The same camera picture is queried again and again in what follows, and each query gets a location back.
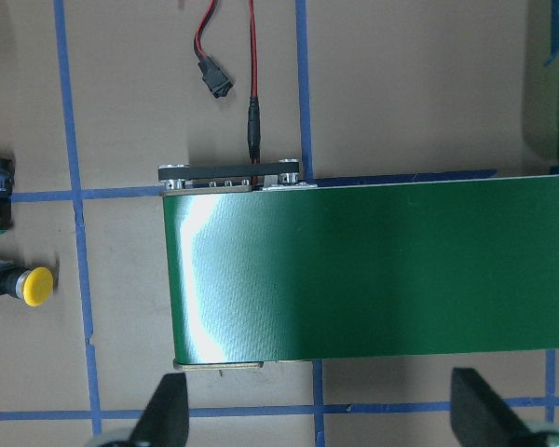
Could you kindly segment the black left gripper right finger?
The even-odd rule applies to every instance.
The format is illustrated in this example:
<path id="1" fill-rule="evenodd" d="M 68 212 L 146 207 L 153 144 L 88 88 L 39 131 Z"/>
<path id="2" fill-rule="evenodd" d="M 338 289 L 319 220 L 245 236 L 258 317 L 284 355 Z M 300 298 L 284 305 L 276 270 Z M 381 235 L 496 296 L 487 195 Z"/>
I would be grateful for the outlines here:
<path id="1" fill-rule="evenodd" d="M 451 373 L 450 426 L 461 446 L 521 446 L 533 435 L 473 368 Z"/>

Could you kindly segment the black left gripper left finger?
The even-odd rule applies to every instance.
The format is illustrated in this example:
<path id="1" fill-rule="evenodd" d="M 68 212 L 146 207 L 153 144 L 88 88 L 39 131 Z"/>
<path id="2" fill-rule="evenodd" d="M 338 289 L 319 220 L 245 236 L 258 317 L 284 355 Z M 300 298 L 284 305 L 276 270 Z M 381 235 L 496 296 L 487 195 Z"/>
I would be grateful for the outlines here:
<path id="1" fill-rule="evenodd" d="M 185 446 L 188 393 L 184 373 L 165 374 L 129 437 L 130 446 Z"/>

